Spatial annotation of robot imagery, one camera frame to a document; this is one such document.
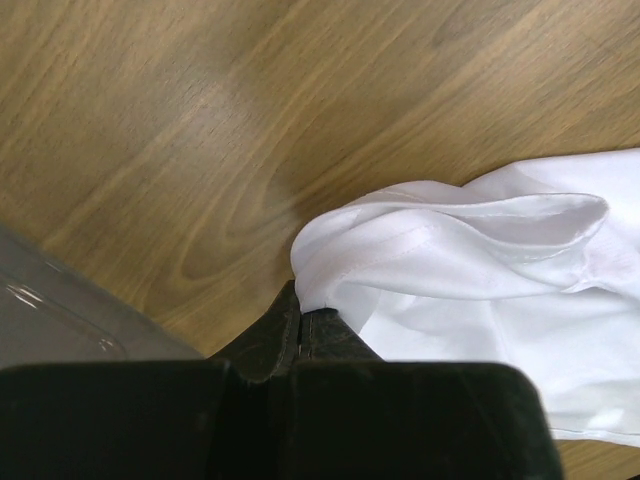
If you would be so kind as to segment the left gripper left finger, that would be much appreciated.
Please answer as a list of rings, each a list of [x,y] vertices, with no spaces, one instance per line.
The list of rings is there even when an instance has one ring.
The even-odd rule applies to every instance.
[[[266,382],[286,373],[298,356],[300,324],[294,282],[288,281],[266,312],[210,360],[228,361],[248,382]]]

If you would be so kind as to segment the white t shirt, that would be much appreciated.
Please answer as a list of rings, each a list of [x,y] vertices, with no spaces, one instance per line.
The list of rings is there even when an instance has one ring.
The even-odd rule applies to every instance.
[[[637,150],[389,186],[309,222],[291,264],[302,311],[382,359],[513,366],[555,438],[638,445]]]

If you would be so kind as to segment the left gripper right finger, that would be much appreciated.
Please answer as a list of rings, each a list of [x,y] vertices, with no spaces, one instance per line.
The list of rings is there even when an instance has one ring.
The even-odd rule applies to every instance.
[[[381,361],[334,309],[320,309],[300,318],[298,358],[319,361]]]

